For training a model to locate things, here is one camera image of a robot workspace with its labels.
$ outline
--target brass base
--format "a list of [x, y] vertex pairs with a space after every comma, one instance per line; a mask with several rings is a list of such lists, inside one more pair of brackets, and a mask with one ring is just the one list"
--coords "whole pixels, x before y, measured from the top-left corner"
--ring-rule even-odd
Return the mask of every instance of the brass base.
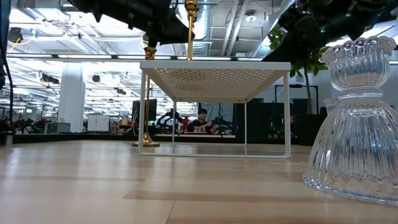
[[[139, 142], [133, 143], [132, 146], [138, 146]], [[152, 139], [149, 136], [149, 133], [144, 133], [144, 147], [156, 147], [160, 146], [159, 143], [152, 141]]]

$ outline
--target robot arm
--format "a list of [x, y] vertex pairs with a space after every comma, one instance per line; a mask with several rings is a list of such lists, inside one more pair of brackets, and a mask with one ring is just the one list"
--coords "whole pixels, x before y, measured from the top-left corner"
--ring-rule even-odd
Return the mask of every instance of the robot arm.
[[97, 22], [103, 14], [146, 32], [151, 47], [188, 42], [188, 28], [170, 8], [171, 0], [68, 0], [78, 10], [90, 12]]
[[397, 0], [298, 1], [280, 17], [278, 24], [288, 33], [263, 62], [295, 63], [344, 35], [357, 39], [375, 23], [393, 20], [397, 6]]

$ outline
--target ceiling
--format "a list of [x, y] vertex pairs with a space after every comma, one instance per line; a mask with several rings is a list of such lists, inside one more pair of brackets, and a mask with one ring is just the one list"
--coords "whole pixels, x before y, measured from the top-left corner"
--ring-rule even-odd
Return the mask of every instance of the ceiling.
[[[16, 7], [24, 2], [33, 7]], [[233, 0], [199, 0], [199, 16], [195, 24], [194, 56], [222, 56], [228, 21], [238, 20], [241, 13], [253, 10], [255, 21], [248, 22], [246, 17], [238, 30], [237, 41], [231, 48], [231, 55], [239, 57], [263, 57], [269, 51], [266, 34], [275, 24], [280, 15], [280, 9], [285, 9], [292, 1], [252, 0], [243, 7], [242, 1], [238, 5], [237, 14], [231, 15]], [[176, 10], [177, 17], [188, 24], [187, 13], [182, 3]], [[397, 37], [398, 29], [392, 24], [379, 24], [373, 30], [364, 34], [387, 35]], [[76, 12], [65, 0], [12, 0], [10, 27], [20, 27], [23, 35], [22, 44], [14, 45], [9, 42], [9, 54], [50, 54], [50, 55], [143, 55], [145, 43], [144, 33], [139, 29], [130, 30], [127, 24], [108, 16], [103, 16], [97, 23], [92, 14]], [[340, 44], [341, 40], [329, 43]], [[186, 44], [162, 45], [157, 47], [157, 56], [186, 55]], [[28, 60], [26, 58], [10, 58], [17, 101], [21, 106], [36, 105], [44, 113], [52, 113], [58, 107], [60, 85], [43, 83], [40, 74], [50, 75], [62, 81], [63, 60]], [[131, 112], [132, 101], [139, 99], [141, 84], [141, 70], [139, 62], [82, 62], [87, 72], [86, 84], [86, 114], [128, 114]], [[93, 75], [100, 75], [101, 82], [92, 81]], [[162, 115], [172, 107], [172, 101], [154, 83], [151, 96], [158, 98], [158, 114]], [[116, 93], [114, 88], [121, 88], [126, 95]], [[0, 103], [7, 107], [8, 90], [1, 92]], [[196, 104], [178, 103], [181, 114], [196, 113]]]

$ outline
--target wooden floor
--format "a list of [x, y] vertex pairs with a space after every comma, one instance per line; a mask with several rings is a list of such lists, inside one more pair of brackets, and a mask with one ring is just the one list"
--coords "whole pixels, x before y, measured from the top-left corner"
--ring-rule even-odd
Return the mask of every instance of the wooden floor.
[[[283, 146], [246, 149], [262, 150]], [[308, 188], [301, 176], [310, 148], [293, 152], [290, 159], [151, 157], [131, 142], [90, 140], [0, 148], [0, 223], [398, 223], [396, 207]]]

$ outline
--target green plant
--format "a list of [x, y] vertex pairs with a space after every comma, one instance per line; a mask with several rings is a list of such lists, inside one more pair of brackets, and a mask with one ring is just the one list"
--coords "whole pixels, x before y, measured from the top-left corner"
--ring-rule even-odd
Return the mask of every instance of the green plant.
[[[271, 50], [275, 50], [282, 43], [286, 32], [279, 28], [273, 28], [269, 34], [268, 39], [271, 44], [269, 48]], [[292, 69], [290, 71], [290, 77], [293, 78], [295, 75], [303, 77], [303, 74], [300, 72], [301, 69], [304, 69], [304, 77], [305, 77], [305, 87], [307, 89], [307, 113], [312, 114], [312, 104], [311, 104], [311, 91], [310, 91], [310, 82], [308, 79], [308, 73], [313, 73], [314, 76], [318, 75], [320, 70], [328, 70], [328, 67], [321, 61], [322, 53], [325, 53], [328, 47], [324, 47], [322, 49], [314, 50], [307, 58], [303, 58], [302, 60], [295, 62], [292, 65]]]

